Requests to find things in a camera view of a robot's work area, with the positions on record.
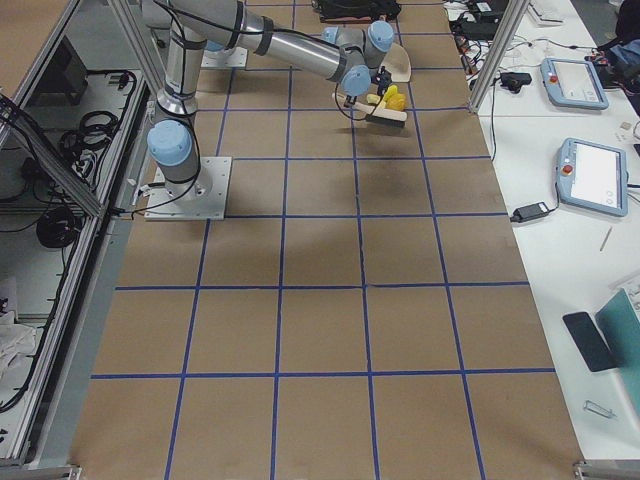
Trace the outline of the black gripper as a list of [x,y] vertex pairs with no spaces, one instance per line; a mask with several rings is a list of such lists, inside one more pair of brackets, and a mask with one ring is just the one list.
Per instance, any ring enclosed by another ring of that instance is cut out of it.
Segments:
[[391,85],[391,73],[385,67],[381,67],[374,77],[374,83],[377,86],[377,95],[383,97]]

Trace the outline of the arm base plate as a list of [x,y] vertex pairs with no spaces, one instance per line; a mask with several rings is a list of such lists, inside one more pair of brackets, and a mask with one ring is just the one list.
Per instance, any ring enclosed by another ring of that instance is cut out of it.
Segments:
[[150,192],[149,209],[143,212],[148,220],[190,221],[223,220],[226,211],[231,157],[202,157],[201,170],[195,186],[178,200],[189,187],[169,183]]

